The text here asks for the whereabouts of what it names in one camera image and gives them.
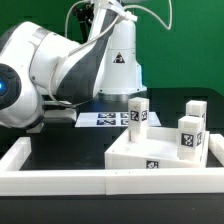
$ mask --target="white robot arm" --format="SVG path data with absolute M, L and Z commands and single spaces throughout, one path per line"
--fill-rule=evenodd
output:
M 89 40 L 116 18 L 110 9 L 95 9 Z M 43 119 L 43 101 L 36 89 L 48 88 L 59 99 L 80 104 L 98 92 L 103 56 L 113 29 L 68 57 L 80 45 L 36 24 L 25 22 L 8 30 L 0 40 L 0 122 L 7 127 L 29 128 Z

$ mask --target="green backdrop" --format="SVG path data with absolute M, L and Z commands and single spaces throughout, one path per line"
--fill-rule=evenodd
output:
M 29 20 L 64 34 L 64 21 L 73 0 L 1 0 L 0 33 Z M 140 10 L 137 60 L 147 87 L 205 87 L 224 95 L 224 1 L 172 0 L 173 27 L 166 31 L 153 17 Z M 141 3 L 168 23 L 168 0 Z M 75 18 L 69 37 L 80 41 Z

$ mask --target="white border frame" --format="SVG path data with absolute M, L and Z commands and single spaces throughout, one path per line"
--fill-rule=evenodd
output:
M 224 193 L 223 168 L 19 171 L 31 153 L 19 138 L 0 161 L 0 196 Z

